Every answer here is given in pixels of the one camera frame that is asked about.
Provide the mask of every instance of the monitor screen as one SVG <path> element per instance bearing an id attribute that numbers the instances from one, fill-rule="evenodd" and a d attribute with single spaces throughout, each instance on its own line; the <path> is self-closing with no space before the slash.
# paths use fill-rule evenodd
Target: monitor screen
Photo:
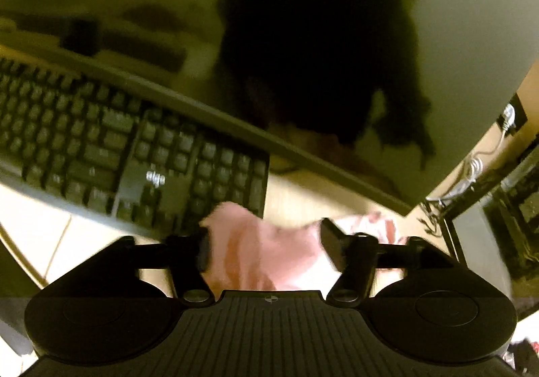
<path id="1" fill-rule="evenodd" d="M 539 53 L 539 0 L 0 0 L 0 10 L 89 14 L 185 50 L 177 71 L 106 48 L 95 57 L 146 68 L 266 130 L 270 151 L 400 213 L 472 149 Z"/>

